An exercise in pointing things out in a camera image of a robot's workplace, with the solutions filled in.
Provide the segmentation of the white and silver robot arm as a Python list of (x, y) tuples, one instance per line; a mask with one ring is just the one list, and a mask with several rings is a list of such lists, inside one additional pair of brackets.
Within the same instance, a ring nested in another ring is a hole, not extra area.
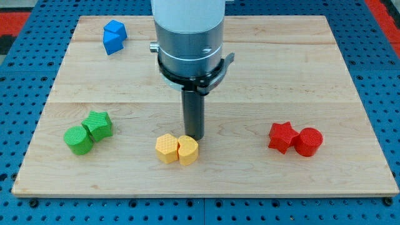
[(160, 73), (194, 91), (221, 68), (225, 0), (151, 0)]

